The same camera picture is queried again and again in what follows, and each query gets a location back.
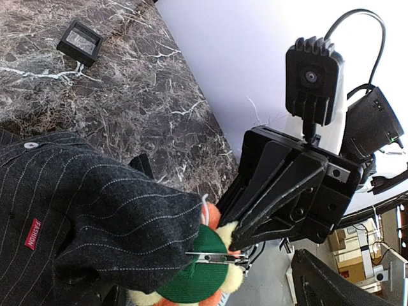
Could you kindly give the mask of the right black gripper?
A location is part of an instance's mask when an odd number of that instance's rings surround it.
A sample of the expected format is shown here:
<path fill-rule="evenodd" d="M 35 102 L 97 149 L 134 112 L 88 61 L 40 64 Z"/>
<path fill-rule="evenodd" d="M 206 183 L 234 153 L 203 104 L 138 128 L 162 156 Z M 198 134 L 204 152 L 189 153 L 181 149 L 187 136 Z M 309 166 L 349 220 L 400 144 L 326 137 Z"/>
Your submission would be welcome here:
<path fill-rule="evenodd" d="M 231 251 L 278 238 L 321 244 L 339 224 L 360 166 L 267 127 L 245 133 L 238 176 L 217 204 L 234 221 Z"/>

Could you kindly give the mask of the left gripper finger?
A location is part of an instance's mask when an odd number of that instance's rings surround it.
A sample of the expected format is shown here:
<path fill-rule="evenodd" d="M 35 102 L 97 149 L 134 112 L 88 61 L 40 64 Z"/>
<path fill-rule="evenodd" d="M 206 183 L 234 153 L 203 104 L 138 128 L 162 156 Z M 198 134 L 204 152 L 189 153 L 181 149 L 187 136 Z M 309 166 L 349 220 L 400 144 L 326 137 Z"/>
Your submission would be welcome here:
<path fill-rule="evenodd" d="M 297 305 L 387 306 L 390 302 L 369 293 L 335 273 L 306 249 L 291 261 Z"/>

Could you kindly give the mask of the flower brooch green orange yellow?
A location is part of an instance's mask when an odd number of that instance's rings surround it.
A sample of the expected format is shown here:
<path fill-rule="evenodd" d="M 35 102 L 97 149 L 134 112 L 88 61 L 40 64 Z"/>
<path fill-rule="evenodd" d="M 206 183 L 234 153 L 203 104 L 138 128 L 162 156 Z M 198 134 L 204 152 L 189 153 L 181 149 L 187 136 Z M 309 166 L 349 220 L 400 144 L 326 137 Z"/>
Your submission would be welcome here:
<path fill-rule="evenodd" d="M 220 220 L 219 209 L 204 195 L 200 230 L 189 253 L 193 262 L 158 291 L 145 294 L 129 290 L 129 304 L 220 305 L 225 296 L 235 292 L 243 282 L 243 266 L 249 263 L 249 256 L 229 250 L 238 223 L 220 226 Z"/>

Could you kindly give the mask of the black pinstriped shirt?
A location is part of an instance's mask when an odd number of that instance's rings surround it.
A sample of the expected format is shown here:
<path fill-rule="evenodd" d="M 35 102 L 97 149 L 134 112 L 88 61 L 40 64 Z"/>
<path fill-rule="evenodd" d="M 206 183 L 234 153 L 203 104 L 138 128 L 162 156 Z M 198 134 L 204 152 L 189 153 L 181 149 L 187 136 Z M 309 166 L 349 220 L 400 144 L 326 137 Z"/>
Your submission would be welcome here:
<path fill-rule="evenodd" d="M 1 304 L 97 305 L 110 285 L 153 293 L 191 263 L 201 207 L 75 133 L 1 131 Z"/>

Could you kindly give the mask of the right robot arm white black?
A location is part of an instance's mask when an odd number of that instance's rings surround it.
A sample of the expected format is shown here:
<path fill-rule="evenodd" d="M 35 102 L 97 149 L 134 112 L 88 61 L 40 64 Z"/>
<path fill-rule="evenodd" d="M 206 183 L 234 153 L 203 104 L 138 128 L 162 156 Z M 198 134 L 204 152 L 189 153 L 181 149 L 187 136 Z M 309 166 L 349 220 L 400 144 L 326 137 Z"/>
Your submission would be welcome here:
<path fill-rule="evenodd" d="M 236 224 L 231 251 L 280 238 L 320 244 L 349 224 L 344 214 L 374 152 L 404 132 L 382 91 L 366 89 L 347 110 L 339 154 L 266 126 L 245 133 L 238 175 L 217 205 L 221 225 Z"/>

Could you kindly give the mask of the small black display box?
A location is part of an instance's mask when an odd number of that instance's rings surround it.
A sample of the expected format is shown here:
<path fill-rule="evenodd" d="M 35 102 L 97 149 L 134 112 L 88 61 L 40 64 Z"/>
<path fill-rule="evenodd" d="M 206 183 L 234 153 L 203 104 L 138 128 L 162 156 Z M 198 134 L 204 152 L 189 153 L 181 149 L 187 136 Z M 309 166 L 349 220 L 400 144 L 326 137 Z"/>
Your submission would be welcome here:
<path fill-rule="evenodd" d="M 90 68 L 97 60 L 103 37 L 73 20 L 57 44 L 57 50 Z"/>

